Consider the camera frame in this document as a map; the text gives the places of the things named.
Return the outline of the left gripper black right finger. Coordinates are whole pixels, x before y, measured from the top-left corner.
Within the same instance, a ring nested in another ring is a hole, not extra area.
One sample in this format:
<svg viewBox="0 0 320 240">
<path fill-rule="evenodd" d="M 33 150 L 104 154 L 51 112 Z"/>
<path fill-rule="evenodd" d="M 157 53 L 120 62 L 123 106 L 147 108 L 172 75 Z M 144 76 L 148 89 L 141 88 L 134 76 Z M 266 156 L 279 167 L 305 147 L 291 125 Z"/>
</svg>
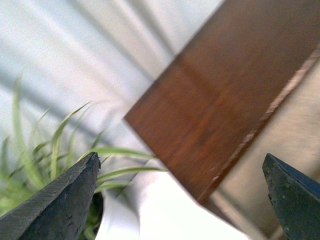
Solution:
<svg viewBox="0 0 320 240">
<path fill-rule="evenodd" d="M 320 238 L 320 184 L 267 153 L 262 170 L 268 197 L 288 240 Z"/>
</svg>

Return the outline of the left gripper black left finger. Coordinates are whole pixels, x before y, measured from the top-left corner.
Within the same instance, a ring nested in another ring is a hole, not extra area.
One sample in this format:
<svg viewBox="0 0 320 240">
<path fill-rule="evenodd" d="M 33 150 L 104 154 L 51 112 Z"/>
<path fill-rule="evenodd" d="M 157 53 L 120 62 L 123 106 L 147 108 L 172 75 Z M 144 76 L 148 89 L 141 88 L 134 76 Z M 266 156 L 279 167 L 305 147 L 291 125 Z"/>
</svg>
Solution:
<svg viewBox="0 0 320 240">
<path fill-rule="evenodd" d="M 101 162 L 90 152 L 0 218 L 2 240 L 77 240 L 85 227 Z"/>
</svg>

